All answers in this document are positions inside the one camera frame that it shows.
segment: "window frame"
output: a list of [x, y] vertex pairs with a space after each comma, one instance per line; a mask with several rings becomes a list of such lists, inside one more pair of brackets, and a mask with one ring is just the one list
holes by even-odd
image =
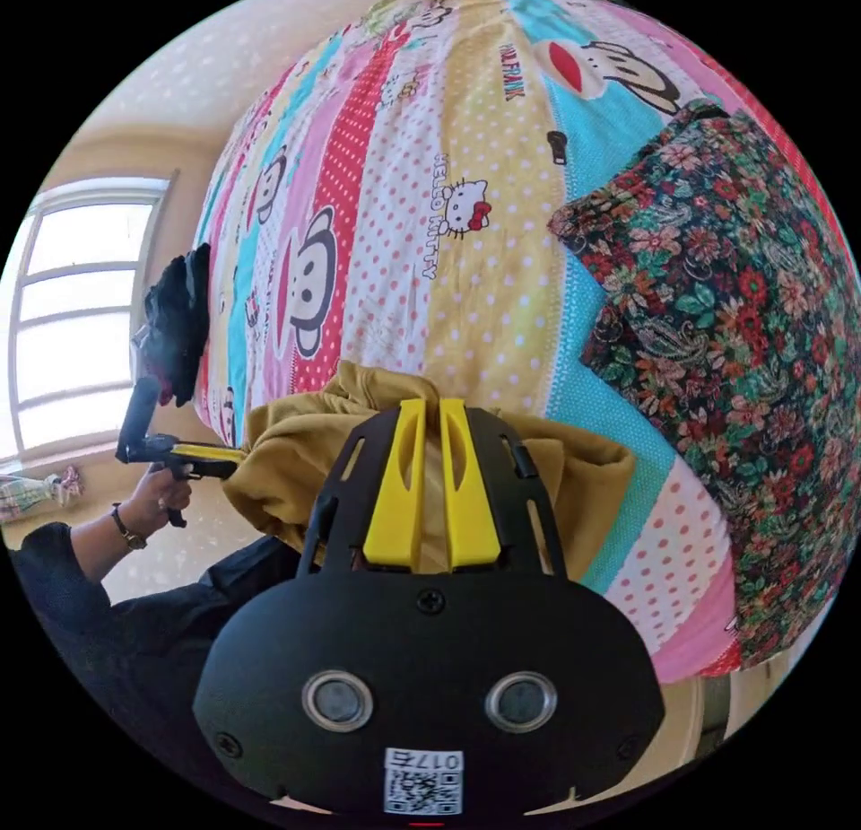
[[[109, 315], [115, 313], [129, 314], [129, 328], [131, 336], [144, 321], [144, 282], [149, 266], [153, 243], [158, 235], [161, 220], [164, 214], [164, 206], [172, 190], [173, 182], [177, 173], [164, 178], [162, 176], [136, 176], [136, 177], [101, 177], [89, 178], [64, 184], [59, 187], [40, 193], [30, 204], [22, 223], [27, 217], [32, 216], [33, 221], [24, 242], [21, 262], [15, 277], [15, 288], [12, 299], [12, 311], [9, 324], [8, 338], [8, 389], [9, 389], [9, 411], [12, 418], [13, 435], [17, 453], [14, 456], [0, 458], [0, 467], [18, 464], [22, 467], [40, 460], [62, 453], [84, 451], [100, 444], [115, 441], [119, 436], [119, 430], [105, 430], [103, 432], [92, 432], [88, 435], [77, 435], [60, 441], [51, 441], [41, 444], [35, 448], [25, 449], [21, 436], [21, 424], [18, 414], [28, 408], [46, 405], [62, 399], [89, 396], [91, 394], [104, 393], [112, 389], [131, 388], [134, 378], [134, 361], [131, 345], [129, 344], [129, 380], [108, 382], [99, 385], [89, 385], [82, 388], [60, 390], [49, 394], [43, 394], [32, 399], [21, 401], [18, 398], [18, 334], [26, 328], [35, 328], [38, 325], [52, 324], [67, 319], [80, 318], [82, 316]], [[146, 228], [141, 242], [140, 255], [136, 261], [112, 261], [94, 262], [85, 265], [72, 265], [60, 268], [51, 268], [47, 271], [39, 271], [27, 276], [32, 258], [36, 239], [39, 236], [42, 219], [58, 211], [70, 208], [86, 207], [88, 205], [151, 205], [152, 210], [147, 220]], [[82, 274], [104, 273], [108, 271], [135, 271], [135, 279], [132, 284], [132, 299], [128, 306], [122, 307], [94, 307], [84, 310], [69, 310], [62, 313], [51, 313], [34, 319], [21, 319], [21, 303], [24, 289], [28, 285], [56, 279], [64, 276]]]

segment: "hand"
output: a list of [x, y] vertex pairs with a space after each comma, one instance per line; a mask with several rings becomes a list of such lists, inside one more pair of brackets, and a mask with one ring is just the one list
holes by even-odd
[[191, 486], [187, 480], [174, 480], [169, 468], [151, 468], [132, 497], [119, 505], [119, 518], [133, 534], [146, 539], [168, 524], [168, 508], [185, 510], [190, 503]]

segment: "wrist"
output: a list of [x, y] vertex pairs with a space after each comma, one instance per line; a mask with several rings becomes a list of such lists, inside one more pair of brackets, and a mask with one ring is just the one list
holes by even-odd
[[134, 499], [123, 501], [117, 507], [120, 521], [126, 526], [128, 531], [141, 539], [149, 539], [158, 529], [148, 519], [145, 512], [140, 509]]

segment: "bedsheet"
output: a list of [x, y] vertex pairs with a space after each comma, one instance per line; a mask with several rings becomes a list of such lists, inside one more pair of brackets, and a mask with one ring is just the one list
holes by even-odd
[[579, 362], [604, 292], [547, 230], [699, 97], [769, 132], [845, 244], [752, 95], [624, 3], [386, 0], [344, 26], [248, 110], [213, 173], [198, 414], [239, 443], [251, 407], [321, 389], [345, 359], [623, 443], [637, 469], [584, 584], [629, 615], [663, 679], [738, 668], [726, 522]]

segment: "black clothing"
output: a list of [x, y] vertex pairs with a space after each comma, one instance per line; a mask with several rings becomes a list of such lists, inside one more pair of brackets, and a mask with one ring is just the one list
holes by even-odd
[[234, 612], [296, 574], [275, 537], [228, 555], [192, 585], [112, 606], [84, 576], [70, 528], [51, 523], [9, 551], [24, 593], [67, 667], [136, 743], [171, 771], [255, 817], [289, 821], [223, 769], [192, 713], [209, 649]]
[[195, 393], [209, 337], [209, 244], [175, 258], [143, 299], [149, 328], [138, 339], [145, 373], [162, 385], [161, 404], [183, 406]]

